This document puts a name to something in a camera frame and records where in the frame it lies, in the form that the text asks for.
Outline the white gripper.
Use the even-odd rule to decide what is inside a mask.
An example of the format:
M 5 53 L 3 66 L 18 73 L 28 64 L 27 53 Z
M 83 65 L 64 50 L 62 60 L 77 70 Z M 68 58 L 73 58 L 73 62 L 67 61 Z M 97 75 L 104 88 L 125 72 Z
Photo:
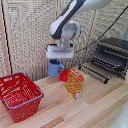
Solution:
M 57 45 L 48 45 L 46 57 L 49 59 L 66 59 L 72 58 L 74 55 L 74 45 L 72 43 L 69 44 L 68 47 L 64 47 L 60 49 Z

